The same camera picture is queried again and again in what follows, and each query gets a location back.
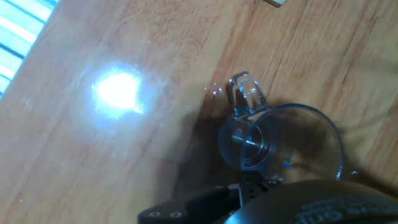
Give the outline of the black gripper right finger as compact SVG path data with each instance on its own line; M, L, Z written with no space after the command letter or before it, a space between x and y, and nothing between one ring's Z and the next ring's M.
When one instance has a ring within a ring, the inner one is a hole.
M260 172L255 172L253 198L258 198L262 194L280 187L281 185L281 181L264 177Z

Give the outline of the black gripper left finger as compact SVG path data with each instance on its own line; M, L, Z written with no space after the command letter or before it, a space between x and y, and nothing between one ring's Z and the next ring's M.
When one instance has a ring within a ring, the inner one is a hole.
M240 190L253 180L253 171L242 171L237 184L210 185L140 212L138 224L222 223L241 208Z

